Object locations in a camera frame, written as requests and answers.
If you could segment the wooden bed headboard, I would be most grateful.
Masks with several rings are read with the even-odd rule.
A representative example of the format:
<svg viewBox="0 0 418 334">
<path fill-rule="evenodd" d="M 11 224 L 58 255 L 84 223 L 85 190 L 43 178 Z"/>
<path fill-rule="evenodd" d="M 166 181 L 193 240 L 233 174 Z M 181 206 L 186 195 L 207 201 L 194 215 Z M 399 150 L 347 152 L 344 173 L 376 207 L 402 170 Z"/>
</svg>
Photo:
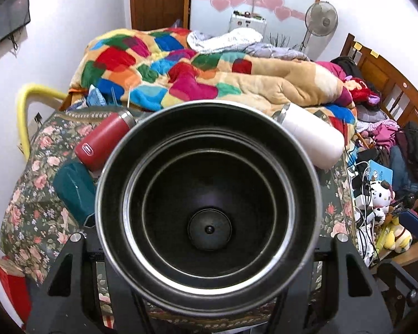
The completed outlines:
<svg viewBox="0 0 418 334">
<path fill-rule="evenodd" d="M 409 121 L 418 124 L 418 90 L 396 67 L 352 34 L 347 35 L 341 54 L 351 57 L 363 79 L 381 93 L 381 110 L 389 118 L 401 127 Z"/>
</svg>

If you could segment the colourful patchwork blanket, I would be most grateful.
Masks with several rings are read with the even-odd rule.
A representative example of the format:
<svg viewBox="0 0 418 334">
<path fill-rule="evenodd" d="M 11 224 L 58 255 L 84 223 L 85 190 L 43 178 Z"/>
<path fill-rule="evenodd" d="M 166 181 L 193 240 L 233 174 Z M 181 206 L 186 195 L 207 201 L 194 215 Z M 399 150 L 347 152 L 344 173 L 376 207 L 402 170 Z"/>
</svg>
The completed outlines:
<svg viewBox="0 0 418 334">
<path fill-rule="evenodd" d="M 355 134 L 352 96 L 322 65 L 240 51 L 199 53 L 190 48 L 189 34 L 168 27 L 100 35 L 87 45 L 69 91 L 86 96 L 96 87 L 107 98 L 150 112 L 194 100 L 230 100 L 272 116 L 294 103 L 325 115 L 345 141 Z"/>
</svg>

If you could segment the yellow foam padded rail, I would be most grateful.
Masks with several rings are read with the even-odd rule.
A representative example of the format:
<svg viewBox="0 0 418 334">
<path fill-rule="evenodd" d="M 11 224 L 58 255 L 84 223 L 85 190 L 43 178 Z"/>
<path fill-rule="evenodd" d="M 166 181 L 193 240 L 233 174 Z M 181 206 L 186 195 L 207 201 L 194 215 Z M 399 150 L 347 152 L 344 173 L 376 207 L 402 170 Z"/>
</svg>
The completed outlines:
<svg viewBox="0 0 418 334">
<path fill-rule="evenodd" d="M 16 127 L 21 153 L 27 161 L 31 154 L 30 134 L 28 131 L 28 109 L 35 102 L 55 108 L 55 101 L 60 103 L 68 96 L 67 93 L 45 85 L 28 83 L 19 88 L 16 98 Z"/>
</svg>

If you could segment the white grey bedsheet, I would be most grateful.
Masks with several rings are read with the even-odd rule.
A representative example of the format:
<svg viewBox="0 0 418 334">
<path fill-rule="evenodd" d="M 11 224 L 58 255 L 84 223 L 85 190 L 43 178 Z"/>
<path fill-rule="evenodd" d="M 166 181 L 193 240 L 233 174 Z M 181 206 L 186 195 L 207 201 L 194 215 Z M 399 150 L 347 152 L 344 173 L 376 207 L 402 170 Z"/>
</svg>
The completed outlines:
<svg viewBox="0 0 418 334">
<path fill-rule="evenodd" d="M 303 52 L 294 48 L 276 47 L 270 43 L 262 42 L 262 38 L 263 35 L 258 31 L 243 27 L 219 36 L 192 31 L 186 41 L 187 45 L 198 53 L 242 52 L 253 57 L 310 61 Z"/>
</svg>

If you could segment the dark green faceted cup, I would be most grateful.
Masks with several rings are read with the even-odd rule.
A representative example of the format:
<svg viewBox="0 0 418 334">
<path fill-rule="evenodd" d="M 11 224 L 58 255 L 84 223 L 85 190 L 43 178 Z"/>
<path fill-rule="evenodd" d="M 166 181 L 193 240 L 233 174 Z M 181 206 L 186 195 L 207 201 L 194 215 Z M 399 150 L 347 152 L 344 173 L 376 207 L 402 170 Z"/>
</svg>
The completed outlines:
<svg viewBox="0 0 418 334">
<path fill-rule="evenodd" d="M 96 186 L 87 168 L 78 160 L 66 161 L 56 173 L 53 187 L 75 221 L 83 227 L 96 224 Z"/>
</svg>

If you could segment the standing electric fan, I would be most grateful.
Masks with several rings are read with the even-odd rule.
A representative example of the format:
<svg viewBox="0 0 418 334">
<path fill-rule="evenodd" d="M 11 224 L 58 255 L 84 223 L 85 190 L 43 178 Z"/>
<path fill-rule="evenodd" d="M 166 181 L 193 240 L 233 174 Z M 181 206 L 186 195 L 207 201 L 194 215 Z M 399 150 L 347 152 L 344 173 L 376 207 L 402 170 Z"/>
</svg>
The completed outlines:
<svg viewBox="0 0 418 334">
<path fill-rule="evenodd" d="M 305 13 L 304 22 L 306 33 L 300 44 L 299 51 L 301 52 L 306 50 L 312 35 L 325 37 L 336 30 L 338 25 L 337 10 L 330 2 L 315 2 Z"/>
</svg>

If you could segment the white cylindrical bottle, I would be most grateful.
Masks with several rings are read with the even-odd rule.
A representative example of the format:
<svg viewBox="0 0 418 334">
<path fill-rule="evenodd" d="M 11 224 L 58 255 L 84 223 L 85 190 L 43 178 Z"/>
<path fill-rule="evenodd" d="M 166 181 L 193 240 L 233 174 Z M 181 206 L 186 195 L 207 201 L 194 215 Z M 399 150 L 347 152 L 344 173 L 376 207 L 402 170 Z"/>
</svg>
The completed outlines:
<svg viewBox="0 0 418 334">
<path fill-rule="evenodd" d="M 294 103 L 283 105 L 273 119 L 301 144 L 314 166 L 329 170 L 344 151 L 344 136 L 328 122 Z"/>
</svg>

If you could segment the small wall monitor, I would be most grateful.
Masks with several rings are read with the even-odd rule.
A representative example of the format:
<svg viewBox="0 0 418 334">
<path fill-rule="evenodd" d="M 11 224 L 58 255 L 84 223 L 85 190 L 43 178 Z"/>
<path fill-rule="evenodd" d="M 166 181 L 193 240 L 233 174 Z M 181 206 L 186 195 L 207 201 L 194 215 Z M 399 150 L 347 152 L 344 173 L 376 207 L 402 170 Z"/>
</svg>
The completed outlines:
<svg viewBox="0 0 418 334">
<path fill-rule="evenodd" d="M 16 50 L 14 34 L 30 22 L 29 0 L 5 0 L 0 6 L 0 43 L 8 39 Z"/>
</svg>

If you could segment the light blue book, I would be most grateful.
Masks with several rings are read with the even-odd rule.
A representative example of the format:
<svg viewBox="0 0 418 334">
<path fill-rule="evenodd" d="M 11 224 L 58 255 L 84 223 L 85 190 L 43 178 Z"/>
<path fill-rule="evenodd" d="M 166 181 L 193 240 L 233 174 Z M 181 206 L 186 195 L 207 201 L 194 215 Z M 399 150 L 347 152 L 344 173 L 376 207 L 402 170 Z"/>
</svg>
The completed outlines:
<svg viewBox="0 0 418 334">
<path fill-rule="evenodd" d="M 387 181 L 390 185 L 393 184 L 393 171 L 376 161 L 368 161 L 367 174 L 369 181 Z"/>
</svg>

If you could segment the white plush toy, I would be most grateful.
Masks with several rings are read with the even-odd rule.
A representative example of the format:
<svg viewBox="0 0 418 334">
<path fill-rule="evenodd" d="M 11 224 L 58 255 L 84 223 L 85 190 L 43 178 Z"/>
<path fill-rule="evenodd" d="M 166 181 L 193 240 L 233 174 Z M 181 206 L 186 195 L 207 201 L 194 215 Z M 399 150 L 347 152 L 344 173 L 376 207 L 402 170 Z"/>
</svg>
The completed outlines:
<svg viewBox="0 0 418 334">
<path fill-rule="evenodd" d="M 371 211 L 366 214 L 365 223 L 381 226 L 385 222 L 389 207 L 395 198 L 392 186 L 386 180 L 370 181 Z"/>
</svg>

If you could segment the frosted wardrobe sliding door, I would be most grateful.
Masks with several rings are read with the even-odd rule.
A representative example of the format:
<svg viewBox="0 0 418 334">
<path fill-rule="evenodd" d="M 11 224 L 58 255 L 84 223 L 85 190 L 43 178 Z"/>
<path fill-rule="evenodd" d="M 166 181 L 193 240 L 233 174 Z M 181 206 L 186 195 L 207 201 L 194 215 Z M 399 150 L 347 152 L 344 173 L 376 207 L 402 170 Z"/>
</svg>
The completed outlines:
<svg viewBox="0 0 418 334">
<path fill-rule="evenodd" d="M 319 0 L 190 0 L 189 28 L 208 35 L 240 26 L 235 13 L 252 14 L 251 22 L 263 40 L 282 47 L 298 47 L 307 31 L 305 14 Z"/>
</svg>

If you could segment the red thermos bottle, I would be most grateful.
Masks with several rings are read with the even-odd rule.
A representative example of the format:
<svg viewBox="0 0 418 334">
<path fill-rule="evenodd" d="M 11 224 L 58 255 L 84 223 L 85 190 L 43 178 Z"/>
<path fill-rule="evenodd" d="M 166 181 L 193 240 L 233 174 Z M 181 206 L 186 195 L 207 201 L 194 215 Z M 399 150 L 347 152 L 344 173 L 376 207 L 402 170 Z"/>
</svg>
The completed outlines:
<svg viewBox="0 0 418 334">
<path fill-rule="evenodd" d="M 128 110 L 112 112 L 75 147 L 77 158 L 91 172 L 102 170 L 116 145 L 135 124 Z"/>
</svg>

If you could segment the white appliance box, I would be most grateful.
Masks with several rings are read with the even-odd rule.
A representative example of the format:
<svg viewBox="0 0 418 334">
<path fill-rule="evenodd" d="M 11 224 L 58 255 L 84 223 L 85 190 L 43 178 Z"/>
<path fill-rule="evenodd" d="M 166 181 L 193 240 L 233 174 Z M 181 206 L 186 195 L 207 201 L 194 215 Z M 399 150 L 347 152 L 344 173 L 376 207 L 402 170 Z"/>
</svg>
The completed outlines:
<svg viewBox="0 0 418 334">
<path fill-rule="evenodd" d="M 235 30 L 237 28 L 252 28 L 261 35 L 265 36 L 266 32 L 266 19 L 258 14 L 252 14 L 249 11 L 244 13 L 240 11 L 234 11 L 229 20 L 228 31 Z"/>
</svg>

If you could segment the black thermos tumbler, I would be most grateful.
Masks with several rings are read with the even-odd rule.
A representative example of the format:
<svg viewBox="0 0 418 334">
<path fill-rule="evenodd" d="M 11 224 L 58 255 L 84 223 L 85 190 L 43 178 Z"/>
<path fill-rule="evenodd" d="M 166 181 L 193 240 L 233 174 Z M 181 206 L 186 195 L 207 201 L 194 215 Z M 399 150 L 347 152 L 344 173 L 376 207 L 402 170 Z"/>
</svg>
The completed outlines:
<svg viewBox="0 0 418 334">
<path fill-rule="evenodd" d="M 243 105 L 150 115 L 111 153 L 96 230 L 116 273 L 182 315 L 235 315 L 273 299 L 312 258 L 322 197 L 303 147 Z"/>
</svg>

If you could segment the red gift box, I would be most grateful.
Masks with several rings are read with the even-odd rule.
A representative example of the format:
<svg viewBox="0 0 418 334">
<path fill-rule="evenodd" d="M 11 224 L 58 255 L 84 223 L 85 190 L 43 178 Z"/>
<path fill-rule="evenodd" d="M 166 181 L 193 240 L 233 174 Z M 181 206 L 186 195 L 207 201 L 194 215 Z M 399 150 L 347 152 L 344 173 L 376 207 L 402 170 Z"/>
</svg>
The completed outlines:
<svg viewBox="0 0 418 334">
<path fill-rule="evenodd" d="M 31 312 L 31 299 L 25 274 L 9 259 L 0 259 L 0 303 L 14 322 L 24 329 Z"/>
</svg>

